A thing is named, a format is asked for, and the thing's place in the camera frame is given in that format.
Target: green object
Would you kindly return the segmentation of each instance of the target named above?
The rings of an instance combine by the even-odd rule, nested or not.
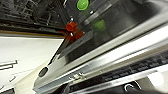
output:
[[[94,24],[94,27],[98,31],[105,31],[106,30],[106,23],[104,20],[100,20]]]
[[[79,10],[85,10],[85,9],[87,9],[88,5],[89,5],[88,0],[79,0],[77,3],[77,8]]]

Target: white surface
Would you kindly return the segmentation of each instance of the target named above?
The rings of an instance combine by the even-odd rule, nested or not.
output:
[[[0,70],[0,92],[14,84],[35,68],[52,58],[62,39],[0,37],[0,63],[18,60],[14,68]]]
[[[35,94],[35,91],[33,91],[34,82],[37,79],[39,71],[47,66],[49,60],[40,65],[38,68],[36,68],[33,72],[31,72],[29,75],[24,77],[22,80],[17,82],[15,84],[14,90],[16,94]]]

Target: red cup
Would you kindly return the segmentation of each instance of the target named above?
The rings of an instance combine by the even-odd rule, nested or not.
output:
[[[76,24],[73,21],[66,25],[66,29],[72,32],[75,30],[75,27],[76,27]]]

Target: red object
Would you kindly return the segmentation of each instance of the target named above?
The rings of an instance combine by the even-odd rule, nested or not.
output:
[[[75,39],[78,40],[80,39],[82,36],[84,35],[84,33],[82,31],[78,31],[75,33]]]
[[[73,32],[75,30],[75,28],[76,28],[76,24],[73,21],[66,25],[66,29],[68,31],[72,31]]]

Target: green ball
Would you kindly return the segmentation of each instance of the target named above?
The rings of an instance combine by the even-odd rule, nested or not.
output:
[[[87,9],[88,5],[89,5],[88,0],[79,0],[77,3],[77,8],[79,10],[85,10],[85,9]]]
[[[94,27],[98,31],[105,31],[106,30],[106,23],[104,20],[100,20],[94,24]]]

